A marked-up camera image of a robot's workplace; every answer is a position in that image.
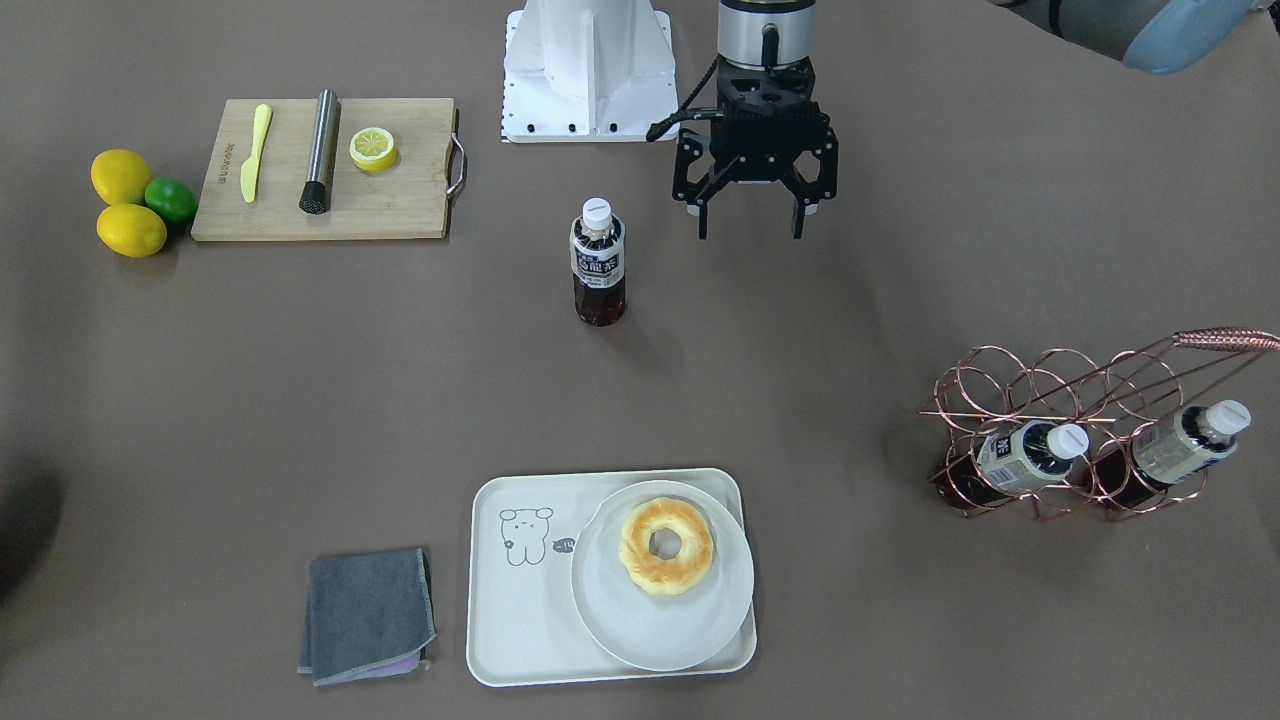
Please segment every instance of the round plate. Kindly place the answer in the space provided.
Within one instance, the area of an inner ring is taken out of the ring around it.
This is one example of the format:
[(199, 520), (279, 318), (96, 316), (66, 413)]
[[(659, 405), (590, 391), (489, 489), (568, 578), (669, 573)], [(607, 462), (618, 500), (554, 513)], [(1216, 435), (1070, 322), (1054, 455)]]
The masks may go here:
[[(678, 596), (644, 592), (618, 560), (627, 515), (658, 497), (700, 510), (716, 542), (707, 577)], [(573, 544), (570, 577), (577, 614), (595, 642), (622, 662), (657, 673), (692, 667), (728, 644), (755, 588), (742, 527), (712, 496), (672, 480), (627, 486), (602, 502)]]

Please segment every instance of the donut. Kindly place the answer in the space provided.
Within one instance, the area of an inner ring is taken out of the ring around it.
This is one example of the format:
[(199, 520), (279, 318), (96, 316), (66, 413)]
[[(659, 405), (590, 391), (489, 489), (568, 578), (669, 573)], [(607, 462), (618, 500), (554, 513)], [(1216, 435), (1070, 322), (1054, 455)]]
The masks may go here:
[[(658, 530), (680, 536), (680, 552), (671, 560), (649, 552), (649, 541)], [(716, 543), (707, 520), (696, 507), (675, 497), (650, 500), (627, 515), (622, 524), (618, 560), (631, 582), (649, 594), (684, 594), (712, 569)]]

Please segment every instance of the white tray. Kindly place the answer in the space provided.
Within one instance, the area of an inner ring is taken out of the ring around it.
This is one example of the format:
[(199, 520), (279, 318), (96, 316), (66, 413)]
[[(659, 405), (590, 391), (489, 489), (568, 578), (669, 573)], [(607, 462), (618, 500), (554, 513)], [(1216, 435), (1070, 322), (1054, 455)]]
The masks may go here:
[(467, 667), (476, 680), (509, 687), (709, 675), (733, 673), (750, 662), (754, 606), (723, 650), (676, 673), (650, 673), (614, 659), (582, 625), (570, 587), (573, 538), (604, 498), (631, 483), (655, 479), (707, 492), (742, 524), (737, 483), (714, 468), (506, 477), (480, 488), (471, 506), (467, 603)]

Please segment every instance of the lime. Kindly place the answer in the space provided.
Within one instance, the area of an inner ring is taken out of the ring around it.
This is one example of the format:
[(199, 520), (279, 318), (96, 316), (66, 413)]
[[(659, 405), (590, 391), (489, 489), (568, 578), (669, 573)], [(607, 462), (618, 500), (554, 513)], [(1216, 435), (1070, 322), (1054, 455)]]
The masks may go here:
[(97, 217), (97, 237), (129, 258), (155, 255), (169, 236), (160, 215), (142, 205), (109, 205)]
[(385, 170), (396, 164), (398, 155), (396, 138), (383, 128), (365, 128), (351, 136), (351, 159), (361, 170)]
[(156, 211), (166, 223), (184, 225), (196, 217), (196, 193), (180, 181), (156, 178), (147, 183), (142, 192), (147, 208)]
[(147, 161), (137, 152), (120, 147), (93, 158), (88, 174), (93, 181), (93, 190), (108, 205), (142, 202), (142, 192), (151, 182)]

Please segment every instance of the rectangular tray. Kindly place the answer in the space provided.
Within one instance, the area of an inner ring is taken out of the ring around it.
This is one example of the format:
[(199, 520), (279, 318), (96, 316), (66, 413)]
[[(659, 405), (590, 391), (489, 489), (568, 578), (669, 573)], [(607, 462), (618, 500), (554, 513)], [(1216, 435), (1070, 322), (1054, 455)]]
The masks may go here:
[[(271, 106), (257, 197), (241, 196), (241, 165), (250, 155), (253, 109)], [(307, 179), (316, 100), (228, 100), (218, 126), (200, 210), (197, 241), (333, 241), (440, 238), (448, 231), (449, 159), (456, 128), (451, 97), (339, 99), (329, 211), (298, 209)], [(366, 173), (351, 160), (351, 136), (376, 126), (396, 137), (399, 160)]]
[[(602, 650), (582, 625), (570, 589), (571, 546), (604, 498), (644, 480), (676, 480), (718, 500), (742, 524), (737, 483), (714, 468), (495, 478), (471, 506), (467, 667), (490, 687), (710, 675), (740, 670), (755, 655), (755, 609), (710, 660), (677, 673), (632, 667)], [(547, 516), (544, 509), (550, 510)], [(539, 550), (508, 548), (502, 511), (538, 510), (548, 523)]]

